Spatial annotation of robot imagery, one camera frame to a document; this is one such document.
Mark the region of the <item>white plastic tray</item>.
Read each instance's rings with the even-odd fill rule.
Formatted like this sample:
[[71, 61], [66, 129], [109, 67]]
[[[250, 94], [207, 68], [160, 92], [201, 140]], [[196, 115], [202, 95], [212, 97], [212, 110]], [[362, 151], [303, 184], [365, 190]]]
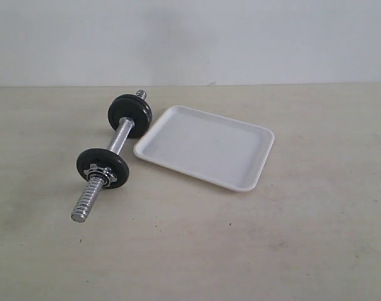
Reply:
[[266, 127], [175, 105], [154, 122], [133, 153], [228, 190], [248, 192], [256, 187], [274, 141]]

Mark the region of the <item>chrome threaded dumbbell bar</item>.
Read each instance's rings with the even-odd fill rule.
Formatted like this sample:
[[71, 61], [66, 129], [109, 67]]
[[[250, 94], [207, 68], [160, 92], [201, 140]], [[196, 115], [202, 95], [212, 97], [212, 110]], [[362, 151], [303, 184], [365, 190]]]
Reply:
[[[120, 95], [111, 103], [107, 117], [114, 135], [105, 149], [120, 156], [127, 139], [138, 139], [148, 131], [152, 123], [152, 109], [146, 98], [147, 92], [138, 90], [134, 94]], [[102, 189], [106, 188], [99, 178], [87, 181], [85, 190], [71, 212], [73, 221], [77, 223], [86, 221]]]

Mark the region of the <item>chrome star collar nut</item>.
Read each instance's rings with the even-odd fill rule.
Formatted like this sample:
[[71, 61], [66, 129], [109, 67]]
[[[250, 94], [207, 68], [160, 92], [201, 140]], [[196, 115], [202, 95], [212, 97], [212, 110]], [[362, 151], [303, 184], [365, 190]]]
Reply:
[[96, 177], [99, 178], [102, 181], [103, 187], [110, 187], [118, 179], [110, 167], [101, 167], [95, 163], [91, 163], [89, 168], [85, 169], [83, 173], [87, 181]]

